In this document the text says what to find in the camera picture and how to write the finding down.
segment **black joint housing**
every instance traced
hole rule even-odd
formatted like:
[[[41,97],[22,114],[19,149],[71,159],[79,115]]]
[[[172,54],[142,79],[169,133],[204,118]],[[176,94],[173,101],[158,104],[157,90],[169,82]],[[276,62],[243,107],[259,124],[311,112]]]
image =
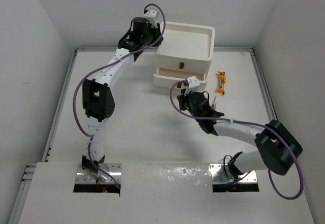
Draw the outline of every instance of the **black joint housing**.
[[[290,147],[295,157],[298,158],[303,149],[286,127],[278,120],[272,120],[270,123],[266,124],[266,126],[279,134]],[[264,164],[272,172],[278,175],[285,175],[288,172],[294,161],[289,151],[274,134],[268,130],[264,130],[262,133],[257,134],[255,143]]]
[[[103,158],[101,158],[101,160],[99,162],[97,161],[93,161],[95,163],[96,166],[98,166],[99,163],[103,163],[105,159],[105,156],[103,156]],[[98,169],[96,167],[93,166],[93,164],[90,162],[89,159],[87,159],[87,157],[85,155],[82,156],[82,160],[81,160],[81,165],[84,168],[87,168],[88,170],[97,173]]]
[[[223,113],[211,109],[209,100],[202,92],[190,92],[185,95],[186,89],[181,90],[181,94],[177,96],[179,109],[181,111],[188,110],[192,116],[197,117],[215,117],[219,118],[224,116]],[[200,128],[207,134],[217,135],[214,129],[216,121],[213,120],[196,120]]]
[[[82,84],[82,106],[87,117],[97,118],[99,122],[109,118],[115,109],[111,89],[107,84],[86,79]]]
[[[144,17],[136,17],[133,19],[130,29],[118,42],[118,48],[124,48],[130,52],[134,52],[145,46],[151,45],[160,35],[160,24],[157,24],[157,27],[154,27],[148,19]],[[163,38],[159,40],[154,47],[159,46],[162,41]],[[142,54],[142,52],[134,54],[134,60],[136,60],[140,54]]]
[[[229,173],[235,178],[238,179],[239,175],[243,175],[244,173],[239,171],[239,169],[234,165],[236,159],[238,158],[238,156],[240,156],[243,152],[240,151],[237,154],[235,154],[231,160],[228,162],[227,166],[228,166],[228,170]]]

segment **white wall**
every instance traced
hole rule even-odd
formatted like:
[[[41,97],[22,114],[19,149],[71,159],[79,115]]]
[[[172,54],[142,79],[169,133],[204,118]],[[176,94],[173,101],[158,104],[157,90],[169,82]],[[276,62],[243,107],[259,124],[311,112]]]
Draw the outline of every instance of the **white wall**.
[[[0,223],[42,159],[70,57],[39,0],[0,0]]]
[[[130,21],[156,3],[167,20],[216,29],[217,46],[253,46],[277,0],[40,0],[71,48],[116,46]]]
[[[325,223],[325,0],[280,0],[257,53],[279,119],[304,151],[300,163],[317,223]]]

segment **metal base plate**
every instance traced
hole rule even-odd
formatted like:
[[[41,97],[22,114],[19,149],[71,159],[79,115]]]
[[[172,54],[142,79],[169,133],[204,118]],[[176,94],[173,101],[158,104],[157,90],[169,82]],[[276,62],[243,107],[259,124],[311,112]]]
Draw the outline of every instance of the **metal base plate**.
[[[259,191],[256,171],[252,171],[246,177],[244,177],[246,173],[238,176],[244,178],[233,185],[231,184],[233,179],[228,178],[224,173],[223,164],[210,164],[210,171],[214,193]]]
[[[99,165],[101,169],[107,171],[115,180],[120,183],[122,176],[122,164],[118,163],[102,163]],[[75,184],[96,184],[96,180],[98,180],[98,184],[112,184],[115,185],[114,181],[102,173],[98,171],[98,173],[93,173],[83,167],[81,164],[78,165],[78,170],[76,174]]]

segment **open drawer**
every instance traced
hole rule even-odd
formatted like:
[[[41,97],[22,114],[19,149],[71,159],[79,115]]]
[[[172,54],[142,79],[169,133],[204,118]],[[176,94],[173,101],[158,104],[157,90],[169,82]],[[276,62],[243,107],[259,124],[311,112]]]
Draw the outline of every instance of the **open drawer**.
[[[192,76],[196,76],[198,78],[200,82],[199,90],[204,90],[207,85],[206,74],[204,73],[157,68],[156,73],[153,74],[153,82],[156,86],[170,88],[175,82],[185,80],[186,78]]]

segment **white table surface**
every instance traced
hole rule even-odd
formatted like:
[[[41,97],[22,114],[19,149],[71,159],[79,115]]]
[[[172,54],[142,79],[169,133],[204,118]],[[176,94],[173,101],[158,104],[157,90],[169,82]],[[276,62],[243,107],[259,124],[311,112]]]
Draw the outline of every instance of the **white table surface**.
[[[78,53],[49,162],[37,164],[20,223],[313,223],[305,195],[295,201],[281,199],[266,171],[257,172],[258,193],[212,193],[208,163],[254,148],[206,135],[194,120],[178,114],[169,90],[153,85],[152,52],[142,54],[113,88],[116,108],[107,129],[105,160],[123,163],[121,197],[73,193],[87,144],[73,119],[73,91],[84,74],[112,55]],[[214,53],[206,88],[210,97],[215,95],[217,71],[227,75],[226,94],[217,97],[218,111],[235,119],[269,122],[248,52]],[[86,126],[81,92],[77,111]],[[284,194],[295,194],[295,168],[285,177],[275,176],[275,182]]]

